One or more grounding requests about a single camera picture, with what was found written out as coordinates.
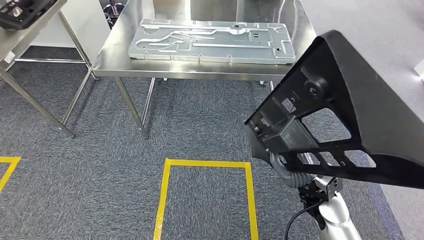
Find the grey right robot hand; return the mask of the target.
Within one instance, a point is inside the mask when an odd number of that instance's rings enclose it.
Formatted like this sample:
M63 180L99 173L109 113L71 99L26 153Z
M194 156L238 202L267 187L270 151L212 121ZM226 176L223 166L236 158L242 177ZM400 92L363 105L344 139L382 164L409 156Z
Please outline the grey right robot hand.
M275 172L283 179L288 180L290 178L290 172L287 170L283 162L280 160L279 155L276 155L274 153L269 154L269 161L272 166L272 168L275 170Z

